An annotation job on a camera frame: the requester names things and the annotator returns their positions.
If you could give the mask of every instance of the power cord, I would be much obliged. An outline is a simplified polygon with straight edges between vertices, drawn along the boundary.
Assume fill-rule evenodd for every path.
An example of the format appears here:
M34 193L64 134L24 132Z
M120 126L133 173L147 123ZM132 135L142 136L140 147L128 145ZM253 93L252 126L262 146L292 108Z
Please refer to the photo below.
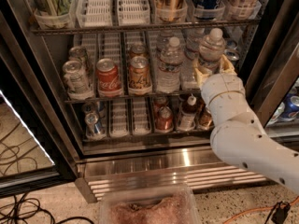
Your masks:
M56 222L54 216L50 211L40 207L40 202L38 199L26 198L27 195L28 193L23 194L19 200L17 200L16 196L13 196L14 203L0 207L0 224L19 224L20 221L22 221L22 223L28 224L29 222L27 222L27 220L40 212L50 217L50 224L63 224L70 220L86 220L87 223L94 224L90 219L86 217L70 217L65 220ZM25 204L27 209L27 205L30 205L32 210L22 212L21 207Z
M239 213L239 214L234 215L233 217L231 217L231 218L229 218L228 220L224 221L223 224L228 224L228 223L232 222L233 220L235 220L235 219L237 219L237 218L239 218L239 217L244 216L245 214L250 214L250 213L254 213L254 212L271 211L270 214L269 214L268 217L267 217L266 222L264 223L264 224L266 224L267 221L268 221L268 219L270 218L271 214L272 214L275 210L277 210L278 208L282 208L282 209L283 209L283 208L286 207L287 205L288 205L289 207L291 207L291 206L293 206L293 205L295 205L295 204L297 204L297 203L299 203L299 196L298 196L294 201L292 201L291 203L284 203L284 202L281 202L281 203L276 203L274 206L266 206L266 207L252 208L252 209L250 209L250 210L246 210L246 211L244 211L244 212L241 212L241 213Z

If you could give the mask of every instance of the robotic arm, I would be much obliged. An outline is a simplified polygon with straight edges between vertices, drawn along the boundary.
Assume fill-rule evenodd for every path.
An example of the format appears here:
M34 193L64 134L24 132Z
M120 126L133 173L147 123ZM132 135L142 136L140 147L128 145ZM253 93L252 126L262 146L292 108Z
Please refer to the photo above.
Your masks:
M273 141L245 99L242 81L216 74L202 87L215 128L211 146L226 163L264 175L299 194L299 153Z

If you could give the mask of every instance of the clear plastic bottle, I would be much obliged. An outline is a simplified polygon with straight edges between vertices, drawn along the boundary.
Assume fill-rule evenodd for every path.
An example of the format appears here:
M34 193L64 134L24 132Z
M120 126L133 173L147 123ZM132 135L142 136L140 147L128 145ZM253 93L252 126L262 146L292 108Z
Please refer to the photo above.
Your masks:
M188 97L188 100L184 101L178 113L178 129L182 131L189 131L194 128L194 119L198 105L196 97L193 95Z
M205 36L205 28L191 30L187 35L185 55L190 60L198 56L199 44Z
M158 59L157 91L170 93L179 90L179 76L184 57L179 39L171 37Z
M213 28L208 35L205 35L199 46L199 64L212 73L218 71L221 56L225 50L223 32L219 28Z
M156 56L160 57L161 51L166 47L171 37L175 36L172 30L162 30L157 37Z

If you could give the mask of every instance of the open refrigerator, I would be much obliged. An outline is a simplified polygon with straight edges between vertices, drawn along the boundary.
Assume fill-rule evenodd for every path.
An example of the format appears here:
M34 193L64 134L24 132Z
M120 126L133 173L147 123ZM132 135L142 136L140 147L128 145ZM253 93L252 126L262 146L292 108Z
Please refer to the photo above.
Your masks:
M80 7L82 0L74 0L78 8L75 11L71 7L74 16L61 29L43 26L43 20L38 22L34 0L1 1L1 65L12 74L10 80L2 82L1 90L14 105L13 97L18 93L10 88L12 83L17 84L23 94L21 99L34 109L35 117L31 119L41 120L50 136L45 147L55 163L47 178L41 175L30 179L35 174L29 173L18 176L15 180L19 183L9 179L8 185L7 178L2 177L2 196L22 192L24 187L41 189L75 181L86 201L92 203L101 201L107 192L119 190L181 183L199 190L268 181L216 157L209 145L211 129L200 129L194 123L193 129L179 131L175 123L171 132L157 132L152 106L155 97L167 96L176 112L180 95L200 96L194 81L188 79L179 91L167 95L156 91L155 43L158 31L166 29L172 29L182 45L187 32L198 27L219 27L225 38L236 39L239 61L235 70L244 81L249 104L270 137L299 149L298 116L290 122L268 123L287 93L298 85L299 20L298 9L292 9L297 6L296 0L259 0L259 13L244 20L194 21L186 11L182 22L167 24L150 22L156 21L158 10L152 0L143 3L143 13L134 11L137 23L131 23L133 15L125 16L124 10L116 16L120 11L117 0L105 0L109 7L105 12L93 11L103 15L100 20L93 14L85 16L84 7ZM183 9L190 7L189 3L187 0ZM128 53L136 41L149 48L152 87L143 95L132 94L127 86ZM70 99L61 75L68 51L76 45L88 48L93 65L108 56L121 72L119 96L101 95L94 82L94 96L87 97L88 101L102 102L106 108L103 136L96 140L87 134L81 111L87 100ZM30 121L28 125L35 128Z

